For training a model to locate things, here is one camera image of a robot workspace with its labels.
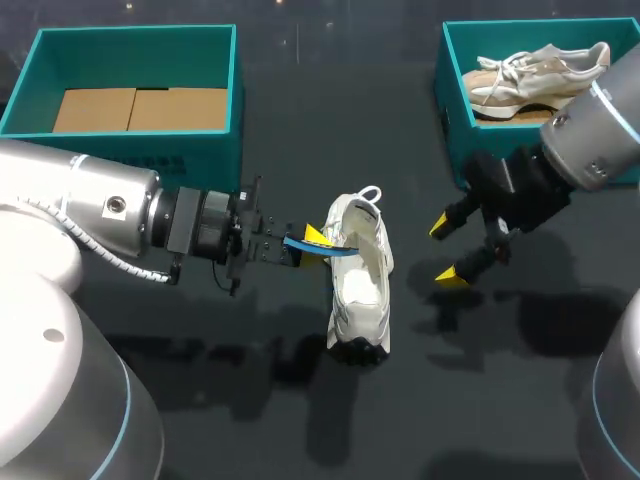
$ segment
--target white shoe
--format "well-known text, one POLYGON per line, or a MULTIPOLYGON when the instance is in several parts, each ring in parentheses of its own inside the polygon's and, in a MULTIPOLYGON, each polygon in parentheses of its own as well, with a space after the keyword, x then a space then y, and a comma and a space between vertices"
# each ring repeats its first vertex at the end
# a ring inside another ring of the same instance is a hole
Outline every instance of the white shoe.
POLYGON ((340 195, 322 229, 334 245, 359 250, 358 255, 327 259, 334 290, 327 348, 345 347, 350 363, 378 363, 391 350, 389 275, 394 262, 387 229, 375 205, 381 197, 374 186, 340 195), (371 192, 375 197, 365 198, 371 192))
POLYGON ((479 70, 463 76, 471 108, 506 120, 529 105, 563 108, 609 68, 611 49, 604 42, 588 50, 560 50, 549 44, 503 61, 478 57, 478 63, 479 70))

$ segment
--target shoe sole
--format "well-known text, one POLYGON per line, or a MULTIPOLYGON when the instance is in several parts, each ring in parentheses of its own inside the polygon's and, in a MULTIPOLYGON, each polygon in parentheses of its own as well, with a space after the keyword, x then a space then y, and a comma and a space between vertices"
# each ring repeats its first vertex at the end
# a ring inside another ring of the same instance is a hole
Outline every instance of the shoe sole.
POLYGON ((327 330, 327 350, 341 363, 362 366, 378 365, 390 355, 390 352, 383 346, 390 344, 391 325, 388 320, 379 344, 373 344, 364 337, 356 337, 353 340, 341 339, 337 334, 333 311, 327 330))
POLYGON ((331 356, 340 363, 347 365, 379 365, 389 354, 382 345, 371 345, 363 337, 357 337, 349 342, 337 342, 329 349, 331 356))
POLYGON ((548 96, 538 97, 520 105, 509 105, 506 107, 487 107, 483 105, 471 104, 471 109, 481 115, 500 120, 510 120, 515 117, 520 110, 531 105, 543 105, 545 107, 560 110, 571 102, 575 97, 548 96))

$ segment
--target white cable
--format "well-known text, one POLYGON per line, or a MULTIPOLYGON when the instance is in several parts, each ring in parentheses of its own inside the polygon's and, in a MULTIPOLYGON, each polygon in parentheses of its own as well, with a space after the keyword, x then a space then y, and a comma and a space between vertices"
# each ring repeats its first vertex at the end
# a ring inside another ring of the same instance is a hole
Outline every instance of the white cable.
POLYGON ((130 263, 125 262, 121 258, 115 256, 109 250, 100 245, 94 240, 91 235, 85 232, 76 222, 71 220, 65 213, 59 208, 49 205, 41 200, 29 197, 18 197, 18 203, 24 203, 30 205, 38 210, 48 213, 55 218, 71 235, 78 239, 81 243, 85 244, 90 250, 95 252, 104 258, 111 265, 123 272, 130 275, 134 275, 143 280, 149 280, 158 283, 167 283, 171 278, 170 275, 162 272, 155 272, 153 270, 145 270, 144 268, 136 267, 130 263))

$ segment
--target shoe tongue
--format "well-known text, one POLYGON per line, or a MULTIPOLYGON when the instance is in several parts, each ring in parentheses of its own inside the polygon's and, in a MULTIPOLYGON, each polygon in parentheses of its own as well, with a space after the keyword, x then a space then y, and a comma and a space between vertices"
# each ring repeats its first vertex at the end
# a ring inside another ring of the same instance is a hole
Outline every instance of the shoe tongue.
POLYGON ((349 206, 359 212, 362 218, 370 223, 372 227, 375 227, 378 223, 380 211, 372 203, 354 198, 349 206))

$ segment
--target metal cylinder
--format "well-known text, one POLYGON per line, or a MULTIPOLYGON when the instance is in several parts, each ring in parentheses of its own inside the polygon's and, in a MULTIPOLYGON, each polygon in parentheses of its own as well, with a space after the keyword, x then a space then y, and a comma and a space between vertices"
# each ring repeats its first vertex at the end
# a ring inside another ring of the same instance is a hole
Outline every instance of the metal cylinder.
POLYGON ((76 242, 57 225, 29 213, 0 206, 3 269, 25 270, 51 280, 67 294, 82 281, 82 257, 76 242))
POLYGON ((59 287, 0 278, 0 479, 156 480, 151 397, 59 287))
POLYGON ((640 478, 640 294, 600 357, 580 405, 577 446, 589 480, 640 478))
POLYGON ((0 169, 0 196, 52 204, 111 251, 144 251, 156 172, 8 139, 0 140, 0 169))
POLYGON ((640 45, 541 129, 545 155, 572 186, 603 188, 640 160, 640 45))

